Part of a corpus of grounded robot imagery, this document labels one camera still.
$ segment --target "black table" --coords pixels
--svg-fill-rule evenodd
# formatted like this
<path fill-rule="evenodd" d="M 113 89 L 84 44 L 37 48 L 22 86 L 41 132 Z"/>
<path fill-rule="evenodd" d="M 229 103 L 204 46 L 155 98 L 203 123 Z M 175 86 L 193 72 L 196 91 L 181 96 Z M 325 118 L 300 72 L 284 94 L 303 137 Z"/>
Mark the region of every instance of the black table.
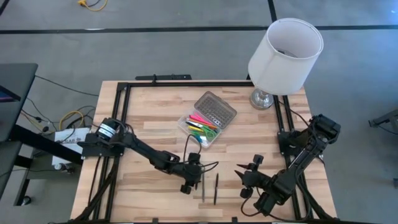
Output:
<path fill-rule="evenodd" d="M 43 167 L 33 158 L 19 155 L 23 144 L 82 165 L 81 155 L 59 143 L 51 141 L 16 124 L 37 70 L 35 63 L 0 64 L 0 84 L 20 96 L 20 101 L 0 103 L 0 199 L 14 166 L 36 170 Z M 26 172 L 14 205 L 21 205 L 33 172 Z"/>

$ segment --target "yellow marker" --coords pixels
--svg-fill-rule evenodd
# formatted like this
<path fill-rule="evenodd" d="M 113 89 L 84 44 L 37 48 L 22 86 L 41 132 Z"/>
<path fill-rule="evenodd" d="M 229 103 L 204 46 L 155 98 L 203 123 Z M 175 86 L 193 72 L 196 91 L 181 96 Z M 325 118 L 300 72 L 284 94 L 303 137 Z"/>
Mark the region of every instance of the yellow marker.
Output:
<path fill-rule="evenodd" d="M 202 129 L 200 129 L 200 128 L 195 128 L 195 127 L 192 127 L 192 126 L 189 126 L 189 125 L 188 125 L 188 128 L 191 129 L 191 130 L 196 130 L 196 131 L 203 132 Z"/>

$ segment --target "black pen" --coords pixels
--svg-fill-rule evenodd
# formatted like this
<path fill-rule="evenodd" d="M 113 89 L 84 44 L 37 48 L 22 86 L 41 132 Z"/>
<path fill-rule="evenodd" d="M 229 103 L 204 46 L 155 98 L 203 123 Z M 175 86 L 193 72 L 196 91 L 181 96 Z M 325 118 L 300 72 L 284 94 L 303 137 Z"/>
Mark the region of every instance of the black pen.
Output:
<path fill-rule="evenodd" d="M 217 173 L 217 176 L 216 176 L 216 187 L 215 187 L 215 191 L 214 191 L 214 205 L 216 205 L 216 202 L 217 202 L 217 190 L 218 190 L 218 173 Z"/>

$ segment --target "clear plastic box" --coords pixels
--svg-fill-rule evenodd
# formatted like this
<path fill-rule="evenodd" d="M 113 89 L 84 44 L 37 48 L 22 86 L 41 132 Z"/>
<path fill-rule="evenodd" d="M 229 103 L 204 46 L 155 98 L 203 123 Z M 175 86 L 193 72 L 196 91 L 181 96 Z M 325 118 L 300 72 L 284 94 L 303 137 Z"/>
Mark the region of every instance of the clear plastic box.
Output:
<path fill-rule="evenodd" d="M 177 122 L 178 122 L 178 126 L 179 126 L 179 128 L 180 128 L 181 130 L 183 130 L 187 135 L 188 135 L 188 134 L 191 134 L 192 131 L 191 131 L 191 129 L 188 128 L 188 124 L 187 124 L 186 122 L 187 122 L 187 119 L 189 119 L 189 116 L 190 116 L 190 115 L 195 115 L 195 114 L 198 114 L 203 120 L 205 120 L 206 122 L 209 122 L 210 124 L 212 124 L 213 126 L 216 127 L 216 128 L 215 128 L 216 133 L 215 133 L 215 136 L 214 136 L 213 138 L 208 138 L 208 137 L 206 137 L 206 134 L 205 134 L 205 133 L 203 133 L 203 134 L 200 135 L 200 139 L 202 140 L 201 146 L 204 147 L 204 148 L 208 148 L 208 147 L 210 147 L 210 145 L 213 143 L 213 141 L 216 140 L 216 138 L 222 133 L 222 130 L 221 130 L 221 128 L 220 128 L 217 124 L 211 122 L 208 118 L 206 118 L 206 117 L 205 117 L 203 114 L 201 114 L 198 110 L 191 110 L 191 111 L 188 111 L 186 114 L 184 114 L 184 115 L 177 121 Z"/>

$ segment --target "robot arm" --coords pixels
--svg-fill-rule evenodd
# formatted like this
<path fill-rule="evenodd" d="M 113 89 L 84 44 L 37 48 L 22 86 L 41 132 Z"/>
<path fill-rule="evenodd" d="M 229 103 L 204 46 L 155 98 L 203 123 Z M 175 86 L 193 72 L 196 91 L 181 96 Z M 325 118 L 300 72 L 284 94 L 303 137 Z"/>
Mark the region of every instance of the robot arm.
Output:
<path fill-rule="evenodd" d="M 297 177 L 302 174 L 314 158 L 325 150 L 328 144 L 337 140 L 339 133 L 340 125 L 320 114 L 310 120 L 307 129 L 291 133 L 287 137 L 286 140 L 289 141 L 290 145 L 302 149 L 287 169 L 280 170 L 273 177 L 257 171 L 263 159 L 260 155 L 254 156 L 254 163 L 246 166 L 238 165 L 247 169 L 244 174 L 235 171 L 246 187 L 242 189 L 241 197 L 251 197 L 254 187 L 263 189 L 264 192 L 254 204 L 254 207 L 263 215 L 269 215 L 275 204 L 283 205 L 290 198 L 295 190 Z"/>
<path fill-rule="evenodd" d="M 180 191 L 185 194 L 190 194 L 191 187 L 200 182 L 203 171 L 198 153 L 191 152 L 188 161 L 180 162 L 177 155 L 167 151 L 158 151 L 148 146 L 137 138 L 130 125 L 113 118 L 105 118 L 94 135 L 96 138 L 86 138 L 95 139 L 94 141 L 79 142 L 79 146 L 100 146 L 108 150 L 112 150 L 113 147 L 128 147 L 147 158 L 155 169 L 182 177 L 185 183 L 181 186 Z"/>

